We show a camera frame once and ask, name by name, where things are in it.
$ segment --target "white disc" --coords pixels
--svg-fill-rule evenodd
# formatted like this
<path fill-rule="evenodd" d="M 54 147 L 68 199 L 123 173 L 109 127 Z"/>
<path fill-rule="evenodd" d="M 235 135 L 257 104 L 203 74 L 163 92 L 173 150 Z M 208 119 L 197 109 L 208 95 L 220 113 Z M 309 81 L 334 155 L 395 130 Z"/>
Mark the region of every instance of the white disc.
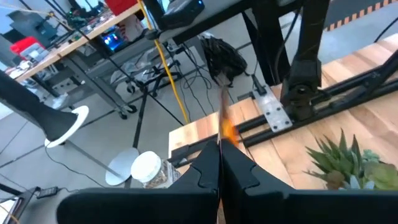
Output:
<path fill-rule="evenodd" d="M 47 148 L 52 148 L 64 143 L 70 136 L 72 136 L 72 134 L 74 134 L 77 130 L 79 130 L 80 126 L 83 125 L 88 116 L 89 111 L 90 110 L 88 109 L 87 106 L 80 106 L 74 109 L 72 113 L 77 114 L 77 119 L 75 123 L 72 125 L 72 127 L 70 127 L 70 129 L 63 136 L 61 136 L 55 141 L 50 142 L 49 140 L 46 139 L 44 141 L 44 146 L 46 146 Z"/>
<path fill-rule="evenodd" d="M 111 172 L 106 171 L 105 181 L 110 186 L 116 186 L 125 182 L 131 176 L 131 165 L 138 157 L 138 150 L 131 148 L 120 152 L 110 163 L 109 168 L 118 173 L 122 178 L 113 175 Z"/>

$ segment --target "potted plant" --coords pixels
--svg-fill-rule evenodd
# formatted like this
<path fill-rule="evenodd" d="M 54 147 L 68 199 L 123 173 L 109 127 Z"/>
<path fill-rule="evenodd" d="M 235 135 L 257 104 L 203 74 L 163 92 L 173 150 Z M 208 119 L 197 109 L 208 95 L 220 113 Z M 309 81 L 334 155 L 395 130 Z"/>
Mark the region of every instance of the potted plant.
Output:
<path fill-rule="evenodd" d="M 380 161 L 370 149 L 365 149 L 362 155 L 355 136 L 350 147 L 343 130 L 338 145 L 326 136 L 325 140 L 316 139 L 321 152 L 307 147 L 321 173 L 310 170 L 305 173 L 324 180 L 328 189 L 398 190 L 396 167 Z"/>

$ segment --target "black bag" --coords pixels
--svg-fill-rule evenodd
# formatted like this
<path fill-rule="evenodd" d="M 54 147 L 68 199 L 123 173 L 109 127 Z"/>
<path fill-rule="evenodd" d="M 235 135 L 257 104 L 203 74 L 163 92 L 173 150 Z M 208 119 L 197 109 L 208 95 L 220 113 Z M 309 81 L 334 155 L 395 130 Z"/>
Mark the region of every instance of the black bag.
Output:
<path fill-rule="evenodd" d="M 248 64 L 241 54 L 222 39 L 207 37 L 201 40 L 211 79 L 219 86 L 217 76 L 224 73 L 233 87 L 234 77 L 244 73 Z"/>

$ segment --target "caster wheel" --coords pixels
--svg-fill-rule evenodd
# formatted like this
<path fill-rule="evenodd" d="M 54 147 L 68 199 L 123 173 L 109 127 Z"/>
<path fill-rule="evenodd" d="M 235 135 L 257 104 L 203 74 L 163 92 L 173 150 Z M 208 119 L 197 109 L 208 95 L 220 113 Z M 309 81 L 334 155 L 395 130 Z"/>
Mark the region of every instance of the caster wheel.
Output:
<path fill-rule="evenodd" d="M 126 88 L 127 92 L 134 94 L 136 92 L 136 87 L 132 86 L 131 88 L 127 87 Z"/>
<path fill-rule="evenodd" d="M 127 109 L 127 112 L 129 112 L 129 113 L 135 113 L 135 112 L 137 112 L 136 106 L 134 106 L 134 105 L 129 105 L 129 108 L 130 108 L 130 109 Z"/>
<path fill-rule="evenodd" d="M 121 119 L 127 119 L 127 115 L 125 115 L 124 113 L 122 113 L 120 111 L 118 113 L 119 113 L 119 116 Z"/>

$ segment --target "wooden table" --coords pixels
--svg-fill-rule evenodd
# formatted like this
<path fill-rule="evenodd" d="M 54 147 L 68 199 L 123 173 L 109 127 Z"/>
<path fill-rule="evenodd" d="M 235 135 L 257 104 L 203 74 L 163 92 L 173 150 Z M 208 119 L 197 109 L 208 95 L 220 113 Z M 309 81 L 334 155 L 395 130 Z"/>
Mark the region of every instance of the wooden table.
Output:
<path fill-rule="evenodd" d="M 351 55 L 322 66 L 322 87 L 328 87 L 347 78 L 370 70 L 386 61 L 398 49 L 398 34 L 376 44 L 369 45 Z M 398 72 L 392 78 L 398 78 Z M 279 96 L 280 86 L 273 87 Z M 305 146 L 318 149 L 315 138 L 328 136 L 338 141 L 341 129 L 348 144 L 355 134 L 361 149 L 372 149 L 381 159 L 398 167 L 398 92 L 382 96 L 350 110 L 309 124 L 283 134 L 269 141 L 246 149 L 239 146 L 263 169 L 296 189 L 324 189 L 325 183 L 303 171 L 318 170 L 307 154 Z M 258 117 L 261 112 L 252 99 L 246 99 L 230 106 L 234 124 Z M 242 133 L 244 138 L 263 131 L 267 125 Z M 169 156 L 171 151 L 187 144 L 195 143 L 218 132 L 218 115 L 213 113 L 169 134 Z M 179 168 L 184 173 L 188 166 Z"/>
<path fill-rule="evenodd" d="M 132 14 L 138 12 L 140 10 L 140 7 L 138 4 L 135 4 L 134 6 L 130 7 L 126 11 L 122 12 L 118 16 L 111 16 L 106 22 L 102 23 L 98 27 L 95 27 L 89 34 L 87 34 L 87 37 L 91 40 L 94 39 L 96 36 L 102 34 L 105 32 L 107 29 L 110 27 L 114 26 L 115 24 L 118 24 L 119 22 L 123 21 L 125 18 L 131 16 Z M 50 51 L 50 54 L 46 56 L 43 61 L 41 61 L 39 64 L 37 64 L 35 67 L 31 68 L 30 70 L 26 71 L 24 74 L 21 76 L 17 77 L 16 80 L 19 82 L 22 82 L 33 75 L 35 75 L 37 72 L 42 71 L 43 69 L 47 68 L 48 66 L 52 65 L 53 63 L 59 61 L 62 57 L 68 55 L 72 51 L 76 50 L 77 48 L 81 47 L 82 45 L 86 44 L 88 40 L 84 37 L 72 42 L 69 44 L 68 42 L 65 42 L 61 44 L 61 46 L 57 49 L 52 49 Z"/>

